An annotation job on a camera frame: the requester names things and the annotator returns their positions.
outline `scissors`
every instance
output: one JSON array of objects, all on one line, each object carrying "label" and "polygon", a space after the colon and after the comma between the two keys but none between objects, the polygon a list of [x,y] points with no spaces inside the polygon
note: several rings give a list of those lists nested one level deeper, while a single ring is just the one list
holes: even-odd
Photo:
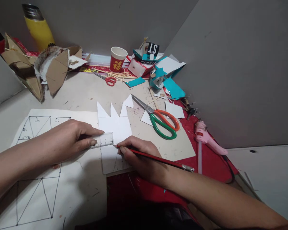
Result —
[{"label": "scissors", "polygon": [[114,84],[116,83],[116,78],[114,78],[114,77],[104,77],[104,76],[99,75],[97,73],[94,73],[94,74],[96,74],[98,77],[105,80],[108,86],[114,86]]},{"label": "scissors", "polygon": [[[158,133],[158,135],[164,139],[167,140],[173,140],[177,137],[176,131],[178,131],[180,129],[179,123],[176,120],[176,118],[171,115],[170,113],[163,111],[163,110],[154,110],[153,108],[151,108],[149,105],[145,104],[144,102],[142,102],[139,98],[137,98],[136,96],[132,95],[132,98],[149,114],[149,118],[151,123],[153,124],[153,127],[155,129],[155,131]],[[174,123],[175,127],[173,127],[167,120],[166,118],[163,116],[166,115],[168,116],[172,122]],[[170,133],[172,134],[172,136],[167,136],[164,135],[157,127],[156,122],[161,125],[163,128],[167,129],[168,131],[170,131]]]}]

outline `thermos lid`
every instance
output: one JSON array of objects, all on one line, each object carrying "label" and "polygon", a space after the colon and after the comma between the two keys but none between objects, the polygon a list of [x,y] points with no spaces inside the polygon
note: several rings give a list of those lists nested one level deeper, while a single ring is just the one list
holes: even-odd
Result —
[{"label": "thermos lid", "polygon": [[22,4],[22,9],[23,9],[23,12],[25,13],[26,18],[37,20],[37,21],[44,20],[42,13],[37,6],[31,5],[31,4]]}]

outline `yellow thermos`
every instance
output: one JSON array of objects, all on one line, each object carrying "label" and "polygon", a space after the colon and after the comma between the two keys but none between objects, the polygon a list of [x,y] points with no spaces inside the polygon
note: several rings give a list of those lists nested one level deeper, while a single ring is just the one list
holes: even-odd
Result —
[{"label": "yellow thermos", "polygon": [[54,44],[51,30],[37,6],[22,4],[22,9],[30,34],[37,44],[38,51],[42,52],[49,44]]}]

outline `power cord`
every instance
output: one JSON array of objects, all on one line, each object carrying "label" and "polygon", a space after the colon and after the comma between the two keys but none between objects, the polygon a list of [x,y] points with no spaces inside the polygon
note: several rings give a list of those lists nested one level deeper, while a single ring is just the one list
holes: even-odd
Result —
[{"label": "power cord", "polygon": [[225,156],[225,155],[221,155],[221,157],[223,157],[224,161],[227,163],[228,167],[229,167],[229,170],[230,170],[230,174],[231,174],[231,181],[226,183],[226,184],[232,184],[234,181],[235,181],[235,174],[234,174],[234,171],[233,169],[231,168],[229,162],[228,162],[228,157]]}]

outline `orange and green scissors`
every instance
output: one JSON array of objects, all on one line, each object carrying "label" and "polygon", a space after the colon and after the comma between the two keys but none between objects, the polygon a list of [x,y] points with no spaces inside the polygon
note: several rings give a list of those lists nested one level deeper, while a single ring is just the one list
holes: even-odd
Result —
[{"label": "orange and green scissors", "polygon": [[[176,118],[171,115],[170,113],[163,111],[163,110],[159,110],[159,109],[153,109],[151,108],[149,105],[145,104],[144,102],[142,102],[139,98],[137,98],[136,96],[132,95],[132,98],[149,114],[149,118],[150,121],[155,129],[155,131],[159,134],[160,137],[167,139],[167,140],[173,140],[177,137],[176,132],[180,129],[179,123],[176,120]],[[167,119],[163,116],[168,116],[172,122],[174,123],[173,127],[168,121]],[[156,122],[161,125],[163,128],[167,129],[168,131],[170,131],[170,133],[172,134],[172,136],[167,136],[165,134],[163,134],[159,128],[157,127]]]}]

